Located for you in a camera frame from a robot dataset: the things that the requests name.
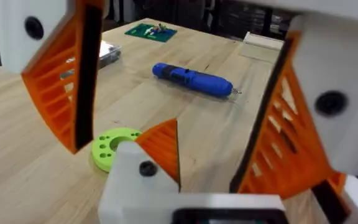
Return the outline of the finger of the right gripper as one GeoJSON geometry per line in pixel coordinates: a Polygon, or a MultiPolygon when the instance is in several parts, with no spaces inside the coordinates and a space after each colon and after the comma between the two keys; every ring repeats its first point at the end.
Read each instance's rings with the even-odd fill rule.
{"type": "Polygon", "coordinates": [[[2,67],[73,154],[93,140],[104,0],[0,0],[2,67]]]}
{"type": "Polygon", "coordinates": [[[358,175],[358,19],[297,16],[229,190],[288,198],[347,175],[358,175]]]}

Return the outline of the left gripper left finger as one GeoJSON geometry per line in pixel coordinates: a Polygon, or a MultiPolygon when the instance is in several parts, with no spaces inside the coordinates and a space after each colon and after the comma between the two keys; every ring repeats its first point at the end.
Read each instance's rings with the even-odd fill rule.
{"type": "Polygon", "coordinates": [[[177,120],[117,147],[98,206],[100,223],[171,223],[180,191],[177,120]]]}

